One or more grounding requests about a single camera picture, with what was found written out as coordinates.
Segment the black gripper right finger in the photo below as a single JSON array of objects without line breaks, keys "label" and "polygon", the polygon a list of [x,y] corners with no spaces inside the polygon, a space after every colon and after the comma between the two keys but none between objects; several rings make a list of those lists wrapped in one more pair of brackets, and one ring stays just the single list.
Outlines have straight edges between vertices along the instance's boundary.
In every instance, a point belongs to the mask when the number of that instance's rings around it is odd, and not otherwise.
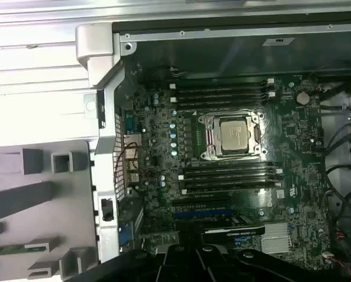
[{"label": "black gripper right finger", "polygon": [[192,250],[209,281],[351,281],[351,268],[334,256],[326,256],[347,274],[332,270],[308,270],[271,254],[255,249],[242,249],[231,254],[210,237],[249,237],[265,234],[263,226],[219,229],[192,227]]}]

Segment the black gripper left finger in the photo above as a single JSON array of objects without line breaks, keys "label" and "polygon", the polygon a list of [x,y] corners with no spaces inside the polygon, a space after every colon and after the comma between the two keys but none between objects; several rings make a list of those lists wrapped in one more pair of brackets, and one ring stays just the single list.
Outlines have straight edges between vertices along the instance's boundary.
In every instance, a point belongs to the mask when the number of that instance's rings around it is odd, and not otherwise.
[{"label": "black gripper left finger", "polygon": [[186,281],[192,247],[192,229],[178,232],[178,244],[164,244],[156,254],[131,250],[110,259],[71,281]]}]

